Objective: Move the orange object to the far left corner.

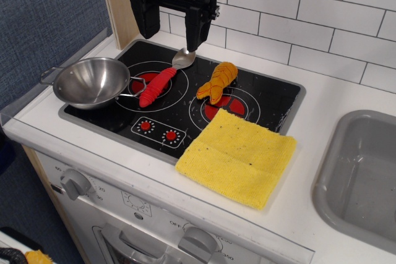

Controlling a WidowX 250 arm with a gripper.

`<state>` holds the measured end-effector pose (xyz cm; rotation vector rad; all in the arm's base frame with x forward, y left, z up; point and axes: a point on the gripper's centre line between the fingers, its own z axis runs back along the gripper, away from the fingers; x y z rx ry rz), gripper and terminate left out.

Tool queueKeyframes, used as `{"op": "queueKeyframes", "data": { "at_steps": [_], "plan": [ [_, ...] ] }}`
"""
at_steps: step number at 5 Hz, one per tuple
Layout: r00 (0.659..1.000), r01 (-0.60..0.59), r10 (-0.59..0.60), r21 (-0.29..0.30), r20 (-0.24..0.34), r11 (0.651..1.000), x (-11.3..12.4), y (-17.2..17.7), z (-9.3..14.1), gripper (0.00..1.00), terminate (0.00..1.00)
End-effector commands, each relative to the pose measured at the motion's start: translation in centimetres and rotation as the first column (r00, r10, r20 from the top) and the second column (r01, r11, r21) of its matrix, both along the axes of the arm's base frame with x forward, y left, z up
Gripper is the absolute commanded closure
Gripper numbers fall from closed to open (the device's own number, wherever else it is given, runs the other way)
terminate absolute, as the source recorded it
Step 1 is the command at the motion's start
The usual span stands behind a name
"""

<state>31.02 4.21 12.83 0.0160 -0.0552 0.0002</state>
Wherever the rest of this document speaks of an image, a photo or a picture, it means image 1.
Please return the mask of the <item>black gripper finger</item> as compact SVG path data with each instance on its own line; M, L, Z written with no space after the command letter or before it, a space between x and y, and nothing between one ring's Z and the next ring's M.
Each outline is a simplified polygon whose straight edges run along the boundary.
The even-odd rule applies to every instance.
M193 0L185 16L186 42L189 52L196 51L207 40L212 21L210 0Z
M140 34L145 39L150 39L160 30L159 5L149 0L130 0L130 2Z

